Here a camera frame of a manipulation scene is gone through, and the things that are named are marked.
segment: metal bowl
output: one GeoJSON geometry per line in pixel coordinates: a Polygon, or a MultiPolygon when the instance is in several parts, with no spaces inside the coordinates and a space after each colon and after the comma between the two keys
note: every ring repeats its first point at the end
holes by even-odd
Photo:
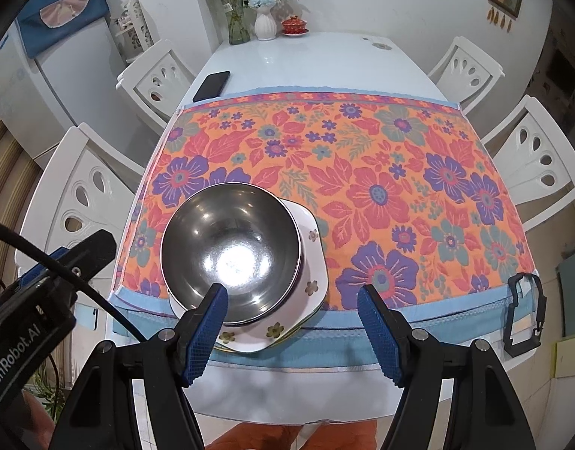
{"type": "Polygon", "coordinates": [[[191,196],[163,234],[162,271],[175,299],[198,306],[214,282],[229,293],[225,324],[277,309],[298,280],[302,245],[292,214],[270,192],[221,183],[191,196]]]}

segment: smartphone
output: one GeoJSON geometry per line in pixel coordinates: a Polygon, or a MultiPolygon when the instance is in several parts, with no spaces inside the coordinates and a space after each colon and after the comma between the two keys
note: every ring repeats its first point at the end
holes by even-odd
{"type": "Polygon", "coordinates": [[[202,101],[203,99],[216,98],[220,96],[230,74],[231,73],[228,70],[209,74],[204,79],[204,82],[198,91],[196,91],[196,94],[194,94],[192,101],[195,103],[197,101],[202,101]]]}

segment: white vase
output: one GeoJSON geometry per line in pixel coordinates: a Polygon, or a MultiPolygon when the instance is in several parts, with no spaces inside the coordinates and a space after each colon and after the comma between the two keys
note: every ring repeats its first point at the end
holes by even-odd
{"type": "Polygon", "coordinates": [[[276,37],[277,24],[271,15],[271,9],[269,7],[262,6],[256,9],[254,33],[260,41],[271,41],[276,37]]]}

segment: blue gripper pad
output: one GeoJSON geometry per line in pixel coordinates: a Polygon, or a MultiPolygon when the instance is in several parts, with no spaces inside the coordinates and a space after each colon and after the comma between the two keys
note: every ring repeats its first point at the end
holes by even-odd
{"type": "Polygon", "coordinates": [[[186,348],[186,366],[183,379],[188,386],[191,386],[194,380],[204,373],[223,320],[227,315],[228,302],[227,290],[221,287],[202,314],[202,319],[186,348]]]}
{"type": "Polygon", "coordinates": [[[362,287],[358,291],[356,303],[358,316],[362,321],[365,332],[367,332],[383,375],[398,385],[402,379],[402,371],[400,369],[400,349],[396,340],[365,288],[362,287]]]}

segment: orange pants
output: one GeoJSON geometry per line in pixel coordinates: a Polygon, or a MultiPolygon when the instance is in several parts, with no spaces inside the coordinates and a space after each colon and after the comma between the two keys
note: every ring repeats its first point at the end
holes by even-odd
{"type": "MultiPolygon", "coordinates": [[[[289,450],[302,427],[240,423],[207,450],[289,450]]],[[[377,420],[322,425],[302,450],[375,450],[377,420]]]]}

